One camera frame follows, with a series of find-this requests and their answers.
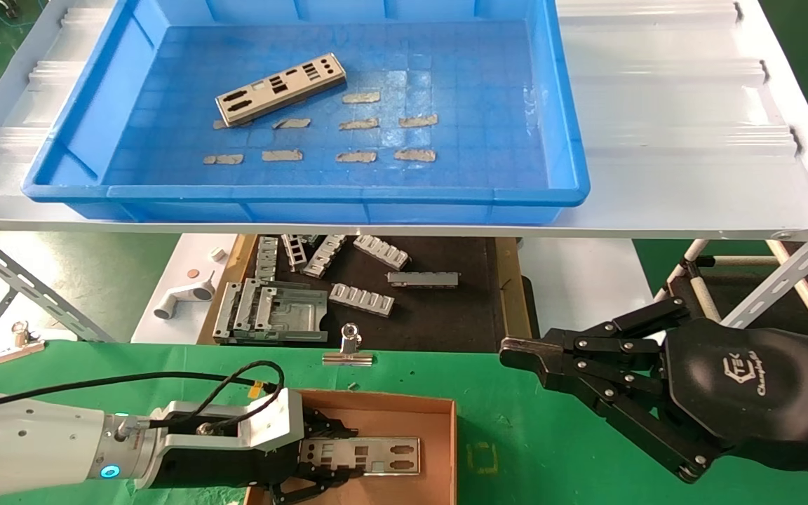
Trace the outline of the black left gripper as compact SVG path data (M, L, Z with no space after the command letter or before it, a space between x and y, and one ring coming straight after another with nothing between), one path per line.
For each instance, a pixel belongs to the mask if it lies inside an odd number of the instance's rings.
M350 439L359 429L347 427L340 419L328 417L315 408L302 408L304 440ZM361 468L299 466L300 445L289 444L272 451L169 450L155 473L151 489L247 487L270 485L272 504L298 504L363 476ZM311 485L295 491L282 491L289 479L305 480Z

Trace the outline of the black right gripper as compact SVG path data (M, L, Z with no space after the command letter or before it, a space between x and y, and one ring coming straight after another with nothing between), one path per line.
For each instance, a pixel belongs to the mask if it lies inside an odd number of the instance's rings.
M665 332L663 344L654 338ZM665 470L695 483L721 456L808 472L808 335L690 320L679 297L586 330L552 328L539 339L503 339L502 365L571 394ZM669 405L641 377L664 361Z

